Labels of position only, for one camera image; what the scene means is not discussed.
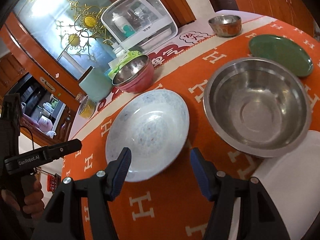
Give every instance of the bowl rim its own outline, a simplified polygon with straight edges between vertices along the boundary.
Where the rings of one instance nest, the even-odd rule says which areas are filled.
[[[237,17],[237,18],[238,18],[237,21],[242,21],[242,20],[241,20],[241,17],[238,16],[238,15],[234,15],[234,14],[223,14],[223,15],[217,15],[217,16],[215,16],[215,17],[210,18],[210,19],[208,20],[208,23],[209,23],[209,24],[214,24],[214,25],[216,25],[217,23],[212,23],[212,22],[210,22],[210,21],[213,20],[213,19],[215,19],[215,18],[222,17],[222,16]]]
[[[303,94],[303,97],[304,97],[304,100],[305,100],[305,103],[306,103],[306,109],[307,109],[306,110],[306,121],[304,123],[304,126],[303,126],[300,134],[297,136],[297,138],[295,140],[293,140],[291,143],[289,143],[288,145],[284,146],[284,147],[281,147],[281,148],[278,148],[278,149],[267,150],[267,149],[259,149],[259,148],[254,148],[254,147],[245,145],[245,144],[233,139],[230,135],[228,135],[228,133],[226,133],[225,130],[218,124],[218,122],[216,121],[215,117],[212,114],[212,111],[211,111],[211,108],[210,108],[210,103],[209,103],[209,94],[210,94],[210,90],[211,90],[210,88],[212,87],[212,84],[213,84],[214,80],[217,78],[217,76],[223,70],[227,69],[231,65],[233,65],[235,63],[239,63],[241,61],[247,61],[247,60],[264,61],[264,62],[268,62],[268,63],[274,64],[277,67],[281,68],[282,70],[287,72],[293,78],[293,80],[295,80],[295,82],[297,83],[297,85],[299,86],[299,88],[300,88],[300,90],[301,90],[301,92]],[[210,125],[212,126],[214,131],[217,133],[217,135],[219,135],[226,143],[228,143],[231,147],[235,148],[236,150],[238,150],[240,152],[247,153],[249,155],[256,156],[256,157],[261,157],[261,158],[277,157],[277,156],[284,155],[284,154],[294,150],[296,147],[298,147],[300,145],[300,143],[307,136],[308,130],[309,130],[310,125],[311,125],[311,120],[312,120],[309,99],[308,99],[307,93],[306,93],[306,91],[304,89],[304,86],[301,83],[301,81],[291,71],[289,71],[288,69],[286,69],[285,67],[283,67],[279,63],[277,63],[275,61],[272,61],[272,60],[269,60],[269,59],[261,58],[261,57],[243,57],[243,58],[239,58],[239,59],[236,59],[236,60],[232,60],[232,61],[224,64],[219,69],[217,69],[214,72],[214,74],[211,76],[209,81],[207,82],[207,85],[206,85],[206,87],[204,89],[203,106],[204,106],[205,115],[207,116],[207,119],[208,119]]]
[[[183,104],[183,106],[185,107],[186,109],[186,129],[184,130],[184,133],[182,135],[182,140],[183,141],[183,144],[181,145],[180,147],[180,150],[177,151],[174,155],[174,157],[171,158],[171,160],[166,164],[164,165],[161,169],[159,170],[156,170],[156,172],[149,172],[148,175],[146,176],[146,172],[140,172],[140,173],[143,173],[145,178],[141,179],[140,178],[137,178],[137,177],[133,177],[133,178],[126,178],[125,181],[126,182],[140,182],[140,181],[145,181],[145,180],[148,180],[148,179],[151,179],[152,177],[160,174],[162,171],[164,171],[167,167],[169,167],[177,158],[178,156],[180,155],[181,153],[181,150],[183,149],[186,141],[187,141],[187,138],[188,138],[188,134],[189,134],[189,129],[190,129],[190,113],[189,113],[189,109],[188,109],[188,106],[187,106],[187,103],[185,102],[185,100],[182,98],[182,96],[180,94],[178,94],[177,92],[174,92],[172,90],[162,90],[162,89],[156,89],[156,90],[150,90],[150,91],[147,91],[147,92],[143,92],[141,93],[140,95],[138,95],[137,97],[135,97],[133,100],[131,100],[127,105],[124,106],[124,108],[122,108],[122,110],[119,112],[118,116],[120,116],[120,113],[121,112],[124,112],[128,109],[128,106],[130,106],[131,104],[133,104],[134,100],[137,100],[137,98],[139,97],[142,97],[142,96],[145,96],[145,95],[157,95],[158,93],[169,93],[169,94],[172,94],[174,96],[176,96],[180,101],[181,103]],[[110,128],[110,131],[108,133],[108,136],[107,136],[107,139],[106,139],[106,146],[105,146],[105,159],[107,161],[107,163],[109,163],[110,161],[107,160],[107,145],[108,145],[108,138],[109,138],[109,135],[112,134],[113,130],[115,129],[115,126],[111,126]]]
[[[128,78],[127,80],[123,81],[122,83],[119,83],[119,84],[115,85],[115,84],[113,83],[113,80],[115,79],[115,77],[117,76],[117,74],[119,73],[119,71],[120,71],[123,67],[125,67],[128,63],[130,63],[131,61],[133,61],[134,59],[136,59],[136,58],[138,58],[138,57],[142,57],[142,56],[147,57],[147,61],[146,61],[146,63],[144,64],[144,66],[143,66],[141,69],[139,69],[137,73],[135,73],[133,76],[131,76],[131,77]],[[149,65],[149,63],[150,63],[150,58],[149,58],[148,55],[139,55],[139,56],[131,59],[130,61],[128,61],[128,62],[116,73],[116,75],[115,75],[115,76],[113,77],[113,79],[112,79],[112,84],[113,84],[116,88],[119,88],[119,87],[122,87],[122,86],[128,84],[128,83],[131,82],[133,79],[135,79],[142,71],[144,71],[145,68]]]

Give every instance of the bottle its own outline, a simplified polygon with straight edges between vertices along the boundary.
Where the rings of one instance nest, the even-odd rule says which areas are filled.
[[[113,47],[113,53],[116,54],[116,57],[120,57],[127,52],[122,48],[117,42],[111,45]]]
[[[117,13],[113,13],[113,22],[115,23],[115,25],[118,27],[118,29],[124,33],[124,35],[128,38],[130,37],[132,34],[135,33],[135,31],[133,30],[131,24],[127,21],[126,18],[124,18],[123,16],[120,16]]]

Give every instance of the pink bowl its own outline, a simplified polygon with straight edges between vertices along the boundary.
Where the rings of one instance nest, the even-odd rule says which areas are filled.
[[[152,85],[153,73],[154,68],[150,60],[147,67],[135,79],[118,88],[127,93],[141,93]]]

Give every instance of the white ceramic bowl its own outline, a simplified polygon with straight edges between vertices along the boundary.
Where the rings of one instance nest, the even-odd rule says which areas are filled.
[[[114,120],[106,142],[107,163],[128,147],[132,161],[125,181],[150,179],[176,159],[188,131],[188,108],[178,94],[164,89],[146,92]]]

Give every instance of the table runner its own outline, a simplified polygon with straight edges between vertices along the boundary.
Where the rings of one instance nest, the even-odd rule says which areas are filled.
[[[275,34],[292,39],[302,46],[314,63],[313,73],[301,79],[311,102],[312,130],[320,131],[320,48],[306,33],[284,22],[262,17],[243,24],[242,34],[235,38],[211,37],[178,54],[156,69],[152,89],[169,89],[186,102],[190,113],[188,139],[178,158],[155,177],[124,183],[121,194],[109,203],[119,239],[201,239],[213,203],[200,192],[189,162],[189,152],[198,147],[205,159],[234,178],[248,179],[261,159],[236,151],[214,132],[205,117],[202,97],[205,85],[214,71],[223,64],[250,56],[249,40],[259,34]],[[82,141],[82,150],[64,159],[62,176],[84,179],[105,169],[105,144],[112,122],[135,96],[123,93],[114,99],[75,138]],[[86,239],[92,239],[88,202],[82,199]]]

